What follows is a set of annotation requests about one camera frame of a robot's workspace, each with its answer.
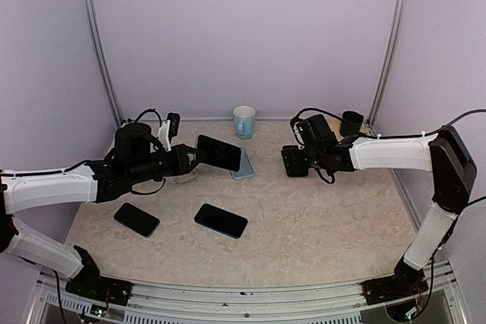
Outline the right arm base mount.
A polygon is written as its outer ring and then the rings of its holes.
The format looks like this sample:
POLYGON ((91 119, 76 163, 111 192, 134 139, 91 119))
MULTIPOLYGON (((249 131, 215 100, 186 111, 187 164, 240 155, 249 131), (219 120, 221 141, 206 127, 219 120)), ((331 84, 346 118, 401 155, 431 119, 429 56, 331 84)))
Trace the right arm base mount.
POLYGON ((429 289, 423 269, 414 269, 401 259, 392 275, 362 283, 367 305, 381 304, 426 292, 429 289))

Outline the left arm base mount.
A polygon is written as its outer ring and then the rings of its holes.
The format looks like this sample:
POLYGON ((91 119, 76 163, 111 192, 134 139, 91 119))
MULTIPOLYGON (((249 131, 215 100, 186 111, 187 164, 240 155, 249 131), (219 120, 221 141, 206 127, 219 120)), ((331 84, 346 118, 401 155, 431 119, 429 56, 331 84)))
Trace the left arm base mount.
POLYGON ((65 290, 81 297, 126 307, 133 284, 129 281, 102 276, 92 256, 82 247, 74 245, 80 255, 82 268, 68 279, 65 290))

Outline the black phone white edge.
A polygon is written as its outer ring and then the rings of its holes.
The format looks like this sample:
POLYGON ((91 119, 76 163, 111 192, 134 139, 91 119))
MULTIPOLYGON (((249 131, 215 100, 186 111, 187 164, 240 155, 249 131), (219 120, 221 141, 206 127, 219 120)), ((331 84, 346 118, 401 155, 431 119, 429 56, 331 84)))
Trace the black phone white edge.
POLYGON ((241 148, 221 140, 200 134, 197 149, 204 152, 202 163, 227 171, 237 172, 241 164, 241 148))

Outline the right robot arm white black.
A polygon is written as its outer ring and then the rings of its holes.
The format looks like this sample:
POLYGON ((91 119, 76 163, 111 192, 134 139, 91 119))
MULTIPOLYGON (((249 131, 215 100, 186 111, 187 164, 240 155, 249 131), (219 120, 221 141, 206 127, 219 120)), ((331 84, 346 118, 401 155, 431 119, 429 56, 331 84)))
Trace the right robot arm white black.
POLYGON ((335 133, 322 109, 302 109, 289 122, 296 143, 281 149, 290 178, 313 170, 326 184, 336 173, 368 170, 416 171, 431 177, 431 205, 420 228, 391 275, 389 291, 403 297, 418 284, 422 269, 447 242, 463 211, 479 203, 471 193, 478 169, 458 131, 449 122, 434 131, 381 135, 362 131, 362 116, 344 112, 335 133))

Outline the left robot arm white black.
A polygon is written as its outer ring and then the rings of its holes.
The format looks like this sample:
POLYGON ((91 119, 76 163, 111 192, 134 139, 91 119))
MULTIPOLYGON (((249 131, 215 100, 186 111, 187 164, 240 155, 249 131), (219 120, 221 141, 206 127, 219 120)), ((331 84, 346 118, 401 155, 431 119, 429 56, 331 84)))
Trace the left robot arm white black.
POLYGON ((60 170, 1 174, 1 252, 48 267, 90 297, 106 290, 106 280, 91 255, 36 231, 15 213, 63 203, 104 203, 134 192, 134 185, 186 175, 206 153, 185 144, 171 146, 172 128, 161 126, 162 137, 148 124, 134 122, 115 132, 114 146, 101 160, 87 160, 60 170))

